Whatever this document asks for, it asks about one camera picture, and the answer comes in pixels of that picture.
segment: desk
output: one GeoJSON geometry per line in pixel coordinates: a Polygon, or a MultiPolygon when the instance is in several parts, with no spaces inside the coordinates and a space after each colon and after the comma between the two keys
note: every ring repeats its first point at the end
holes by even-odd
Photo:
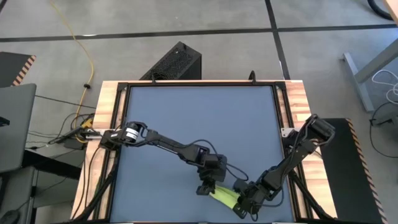
{"type": "MultiPolygon", "coordinates": [[[[391,17],[398,24],[398,2],[395,0],[384,0],[384,4],[388,8],[391,17]]],[[[346,62],[347,71],[353,78],[356,91],[361,98],[364,109],[367,112],[374,111],[372,101],[366,89],[365,81],[371,78],[377,71],[382,69],[388,63],[398,57],[398,39],[393,41],[386,49],[379,53],[373,60],[371,60],[365,67],[358,71],[354,60],[349,53],[344,53],[343,58],[346,62]]]]}
{"type": "MultiPolygon", "coordinates": [[[[129,83],[150,83],[151,81],[120,81],[120,82],[129,82],[129,83]]],[[[158,82],[175,82],[175,83],[184,83],[189,81],[184,80],[168,80],[168,81],[158,81],[158,82]]],[[[195,82],[252,82],[251,80],[195,80],[195,82]]],[[[108,129],[111,124],[112,113],[115,106],[115,97],[118,88],[119,81],[105,81],[103,82],[101,92],[99,94],[99,100],[97,104],[97,109],[95,113],[93,127],[95,129],[108,129]]],[[[302,81],[285,81],[287,98],[289,99],[290,110],[292,113],[292,118],[295,127],[301,127],[305,120],[310,116],[310,108],[307,101],[307,96],[305,94],[305,89],[302,81]]],[[[279,104],[281,105],[281,112],[283,117],[283,122],[285,126],[288,126],[287,123],[287,113],[284,108],[284,99],[281,94],[279,96],[279,104]]],[[[121,93],[121,102],[124,101],[125,94],[121,93]]],[[[116,125],[120,124],[121,114],[123,111],[123,104],[118,105],[118,115],[116,117],[116,125]]],[[[75,202],[73,204],[72,214],[75,213],[80,199],[83,195],[83,203],[85,198],[87,197],[88,201],[90,201],[94,195],[96,184],[98,183],[98,179],[101,175],[101,170],[104,161],[104,153],[105,150],[100,149],[95,157],[93,158],[93,154],[98,147],[99,140],[93,140],[88,143],[88,147],[86,150],[86,164],[89,164],[91,160],[93,160],[90,171],[90,188],[88,189],[88,194],[86,195],[85,190],[83,191],[83,175],[80,175],[80,181],[78,184],[75,202]]],[[[112,166],[112,162],[108,164],[108,171],[112,166]]],[[[323,166],[323,161],[317,155],[309,155],[303,161],[303,169],[305,173],[305,179],[307,181],[307,186],[309,191],[313,194],[318,203],[324,208],[324,210],[329,213],[331,216],[336,216],[335,206],[333,204],[333,199],[331,196],[328,179],[326,176],[326,171],[323,166]]],[[[88,166],[86,166],[86,183],[88,181],[88,166]]],[[[302,217],[305,217],[305,206],[303,202],[303,197],[300,194],[299,190],[297,191],[298,202],[300,207],[300,213],[302,217]]],[[[99,210],[99,218],[104,218],[106,214],[106,204],[108,202],[109,191],[107,190],[101,202],[101,208],[99,210]]],[[[77,211],[77,215],[79,215],[83,211],[83,206],[77,211]]]]}

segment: black mat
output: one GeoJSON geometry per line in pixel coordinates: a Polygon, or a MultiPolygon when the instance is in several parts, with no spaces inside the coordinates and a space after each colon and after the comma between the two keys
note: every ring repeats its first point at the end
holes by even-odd
{"type": "Polygon", "coordinates": [[[387,223],[353,125],[348,119],[326,120],[336,128],[321,152],[338,219],[387,223]]]}
{"type": "Polygon", "coordinates": [[[33,55],[0,52],[0,88],[19,85],[35,59],[33,55]]]}

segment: blue mat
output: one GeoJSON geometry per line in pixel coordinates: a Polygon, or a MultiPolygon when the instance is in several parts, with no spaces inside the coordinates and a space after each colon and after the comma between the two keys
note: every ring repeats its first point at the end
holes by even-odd
{"type": "MultiPolygon", "coordinates": [[[[207,139],[250,180],[282,160],[280,130],[268,86],[134,87],[126,121],[145,122],[183,144],[207,139]]],[[[227,174],[219,185],[232,188],[234,181],[227,174]]],[[[196,195],[200,184],[196,167],[175,154],[154,146],[124,147],[111,222],[252,222],[249,215],[242,220],[210,196],[196,195]]],[[[283,204],[262,208],[258,223],[293,222],[287,183],[284,192],[283,204]]],[[[281,194],[265,203],[280,200],[281,194]]]]}

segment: gray floor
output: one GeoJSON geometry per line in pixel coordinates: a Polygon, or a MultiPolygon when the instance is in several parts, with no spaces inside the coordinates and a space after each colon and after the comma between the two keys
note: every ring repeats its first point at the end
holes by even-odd
{"type": "MultiPolygon", "coordinates": [[[[366,0],[271,2],[278,27],[392,24],[375,16],[366,0]]],[[[57,0],[55,3],[75,34],[80,35],[271,26],[261,0],[57,0]]],[[[8,0],[0,13],[0,38],[57,35],[69,33],[47,0],[8,0]]],[[[396,38],[398,29],[280,33],[290,76],[304,80],[312,112],[326,118],[353,120],[390,223],[398,220],[394,209],[398,207],[398,162],[373,151],[369,141],[370,114],[364,112],[341,59],[344,52],[350,52],[361,68],[396,38]]],[[[272,33],[84,40],[96,68],[93,89],[87,94],[85,104],[96,105],[103,80],[140,78],[178,41],[203,54],[203,79],[247,79],[251,70],[261,79],[283,78],[272,33]]],[[[90,67],[76,43],[8,42],[0,43],[0,50],[36,55],[24,83],[36,83],[37,94],[78,103],[90,67]]],[[[398,73],[398,61],[387,68],[398,73]]],[[[385,89],[372,83],[368,86],[374,90],[375,105],[385,101],[382,97],[385,89]]],[[[66,115],[75,110],[72,105],[37,98],[31,130],[56,133],[66,115]]],[[[386,108],[382,113],[392,110],[396,108],[386,108]]],[[[376,128],[374,142],[385,153],[398,155],[397,136],[391,134],[390,128],[376,128]]],[[[30,140],[43,139],[30,137],[30,140]]],[[[52,156],[67,150],[52,146],[39,152],[52,156]]],[[[63,160],[79,164],[83,156],[82,152],[73,152],[63,160]]],[[[56,181],[54,177],[39,176],[42,187],[56,181]]],[[[64,203],[39,209],[37,223],[67,220],[71,208],[66,201],[73,200],[75,190],[76,182],[70,181],[44,194],[38,200],[42,205],[48,198],[59,196],[59,192],[66,192],[65,198],[60,199],[64,203]]]]}

